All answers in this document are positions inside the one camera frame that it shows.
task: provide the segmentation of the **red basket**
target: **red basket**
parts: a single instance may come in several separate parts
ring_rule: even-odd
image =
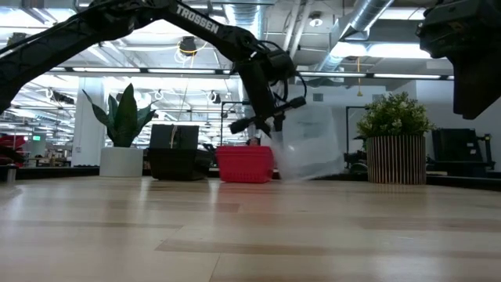
[[[272,180],[275,163],[268,146],[220,146],[216,157],[222,181],[266,183]]]

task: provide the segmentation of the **wooden floor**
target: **wooden floor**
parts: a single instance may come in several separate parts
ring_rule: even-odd
[[[1,282],[501,281],[501,193],[311,181],[0,187]]]

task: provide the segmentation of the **snake plant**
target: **snake plant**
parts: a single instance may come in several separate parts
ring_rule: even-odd
[[[134,86],[128,85],[121,97],[120,104],[113,96],[108,96],[108,114],[96,106],[87,92],[83,91],[97,120],[106,126],[106,132],[116,147],[130,147],[142,128],[151,121],[155,110],[148,107],[138,110],[134,99]]]

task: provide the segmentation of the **striped planter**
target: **striped planter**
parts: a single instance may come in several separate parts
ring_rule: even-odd
[[[380,136],[367,139],[367,167],[372,183],[426,183],[423,136]]]

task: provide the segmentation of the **white planter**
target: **white planter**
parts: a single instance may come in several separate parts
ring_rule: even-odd
[[[108,177],[141,177],[142,149],[102,148],[99,175]]]

